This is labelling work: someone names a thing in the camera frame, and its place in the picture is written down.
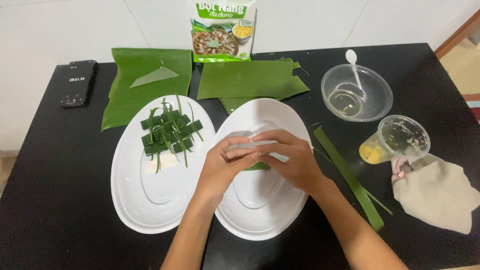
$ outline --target right hand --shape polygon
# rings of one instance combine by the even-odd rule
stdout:
[[[275,129],[260,133],[252,137],[252,141],[277,141],[276,143],[258,145],[252,148],[253,152],[262,152],[258,161],[274,168],[281,176],[286,178],[292,186],[311,194],[318,182],[324,178],[313,156],[310,144],[284,129]],[[287,162],[268,155],[277,153],[287,156]]]

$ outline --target beige cloth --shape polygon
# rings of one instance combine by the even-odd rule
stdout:
[[[394,162],[395,177],[399,171]],[[395,199],[405,212],[439,228],[470,233],[471,212],[480,205],[480,192],[471,187],[463,168],[430,154],[409,168],[413,171],[400,166],[403,179],[393,184]]]

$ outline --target table surface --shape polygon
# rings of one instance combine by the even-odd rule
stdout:
[[[365,164],[358,156],[359,145],[379,121],[346,122],[324,105],[321,79],[328,69],[346,63],[347,49],[262,53],[252,58],[292,57],[309,73],[294,71],[311,91],[284,102],[307,127],[320,123],[360,182],[394,212],[390,216],[377,206],[385,222],[379,234],[407,266],[443,269],[480,264],[480,210],[472,212],[469,235],[407,215],[393,197],[390,164]],[[394,96],[389,114],[417,120],[430,135],[430,152],[462,166],[472,186],[480,190],[480,125],[430,47],[354,50],[358,64],[389,83]],[[120,221],[111,198],[110,167],[125,127],[100,132],[100,126],[116,71],[115,63],[99,64],[90,105],[68,110],[57,106],[60,89],[54,73],[1,198],[0,269],[159,269],[176,228],[154,235],[137,233]],[[197,95],[200,76],[201,65],[196,64],[191,98]],[[228,116],[220,101],[198,102],[218,130]],[[321,158],[318,162],[364,216],[339,172]],[[204,254],[204,269],[347,268],[329,223],[311,197],[284,232],[265,241],[236,237],[213,217]]]

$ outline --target tapioca starch bag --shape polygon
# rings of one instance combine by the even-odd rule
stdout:
[[[255,1],[189,0],[193,61],[249,61],[255,28]]]

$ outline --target wall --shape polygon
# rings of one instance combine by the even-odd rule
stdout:
[[[254,52],[428,42],[480,0],[258,0]],[[0,0],[0,150],[18,150],[57,64],[112,47],[190,49],[186,0]]]

